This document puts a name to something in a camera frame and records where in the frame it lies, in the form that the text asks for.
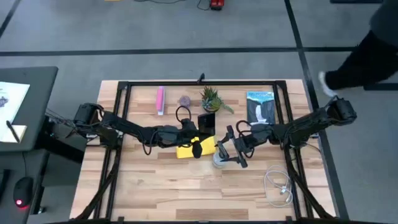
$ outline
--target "computer mouse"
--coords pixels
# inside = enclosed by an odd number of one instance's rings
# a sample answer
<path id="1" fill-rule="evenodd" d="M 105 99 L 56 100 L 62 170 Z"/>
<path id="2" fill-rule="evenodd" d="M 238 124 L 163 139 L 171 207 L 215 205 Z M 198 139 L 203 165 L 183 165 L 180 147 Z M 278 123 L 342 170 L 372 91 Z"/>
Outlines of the computer mouse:
<path id="1" fill-rule="evenodd" d="M 17 181 L 14 187 L 14 203 L 22 208 L 30 204 L 33 193 L 33 178 L 23 177 Z"/>

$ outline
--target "yellow block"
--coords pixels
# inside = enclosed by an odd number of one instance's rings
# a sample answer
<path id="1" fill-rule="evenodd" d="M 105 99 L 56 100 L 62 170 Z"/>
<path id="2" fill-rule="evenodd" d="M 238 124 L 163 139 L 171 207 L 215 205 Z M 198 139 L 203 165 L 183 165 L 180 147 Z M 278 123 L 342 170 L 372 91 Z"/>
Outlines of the yellow block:
<path id="1" fill-rule="evenodd" d="M 202 148 L 202 155 L 209 155 L 213 154 L 216 152 L 216 147 L 215 147 L 215 138 L 214 136 L 208 137 L 205 140 L 203 140 L 200 143 L 200 146 Z M 191 158 L 193 157 L 192 154 L 192 146 L 191 147 L 177 147 L 177 158 L 182 159 L 182 158 Z"/>

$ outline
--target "floor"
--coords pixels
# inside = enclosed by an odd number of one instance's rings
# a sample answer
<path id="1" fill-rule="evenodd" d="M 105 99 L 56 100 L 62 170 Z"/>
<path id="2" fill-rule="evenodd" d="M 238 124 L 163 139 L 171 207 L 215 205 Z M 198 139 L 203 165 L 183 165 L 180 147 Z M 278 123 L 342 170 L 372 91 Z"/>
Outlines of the floor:
<path id="1" fill-rule="evenodd" d="M 314 99 L 322 106 L 328 99 L 320 90 L 317 73 L 336 69 L 348 54 L 324 47 L 355 46 L 368 32 L 369 18 L 378 5 L 290 0 L 302 47 L 317 51 L 297 53 L 291 50 L 298 36 L 292 31 L 285 2 L 229 0 L 221 12 L 215 12 L 197 9 L 196 0 L 176 4 L 2 0 L 0 67 L 57 66 L 49 108 L 69 118 L 79 104 L 96 101 L 101 80 L 198 78 L 201 73 L 207 78 L 312 79 L 308 89 L 315 89 Z M 231 47 L 273 49 L 226 49 Z M 200 53 L 197 48 L 216 50 Z M 154 49 L 157 54 L 137 49 Z M 183 54 L 175 49 L 184 49 Z M 309 67 L 306 73 L 303 56 Z M 392 80 L 398 81 L 397 75 Z M 398 195 L 393 193 L 398 188 L 394 172 L 398 168 L 394 141 L 398 93 L 355 88 L 340 94 L 353 104 L 358 119 L 326 132 L 349 217 L 394 223 L 398 219 Z M 54 158 L 50 163 L 52 170 L 60 172 L 70 167 Z M 45 196 L 49 204 L 73 198 L 78 173 L 78 167 L 71 168 L 64 175 L 70 178 L 63 181 L 54 171 L 47 175 L 51 190 L 63 192 L 54 199 L 49 191 Z M 62 203 L 65 209 L 54 206 L 53 213 L 28 222 L 66 220 L 71 204 Z"/>

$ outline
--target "white paper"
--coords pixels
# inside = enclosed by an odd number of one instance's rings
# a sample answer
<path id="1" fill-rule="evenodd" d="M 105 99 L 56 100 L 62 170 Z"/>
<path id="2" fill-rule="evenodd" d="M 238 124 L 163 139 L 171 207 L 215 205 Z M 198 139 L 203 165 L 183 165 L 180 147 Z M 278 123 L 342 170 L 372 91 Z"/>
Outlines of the white paper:
<path id="1" fill-rule="evenodd" d="M 12 123 L 29 89 L 27 84 L 0 82 L 0 139 Z"/>

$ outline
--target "pen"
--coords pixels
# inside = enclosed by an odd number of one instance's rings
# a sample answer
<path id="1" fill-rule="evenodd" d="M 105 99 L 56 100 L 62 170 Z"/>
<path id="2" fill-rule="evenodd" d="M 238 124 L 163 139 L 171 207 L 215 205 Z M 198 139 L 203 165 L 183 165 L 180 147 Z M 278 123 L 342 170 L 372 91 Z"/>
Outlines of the pen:
<path id="1" fill-rule="evenodd" d="M 14 128 L 12 127 L 11 123 L 9 121 L 6 121 L 7 127 L 11 130 L 12 135 L 14 136 L 15 140 L 19 143 L 19 137 L 17 133 L 15 132 Z"/>

